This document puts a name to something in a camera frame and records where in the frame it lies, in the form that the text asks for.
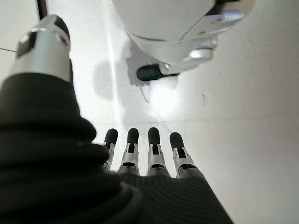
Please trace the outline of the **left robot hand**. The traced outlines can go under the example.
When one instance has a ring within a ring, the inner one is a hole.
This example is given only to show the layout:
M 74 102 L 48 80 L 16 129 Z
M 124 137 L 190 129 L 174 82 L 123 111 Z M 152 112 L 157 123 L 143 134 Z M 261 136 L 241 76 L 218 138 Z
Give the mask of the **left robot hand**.
M 73 87 L 70 35 L 48 15 L 18 42 L 0 88 L 0 221 L 3 224 L 230 224 L 231 218 L 170 134 L 177 177 L 163 161 L 159 131 L 149 129 L 149 166 L 138 172 L 139 133 L 110 170 L 118 133 L 104 144 L 82 118 Z

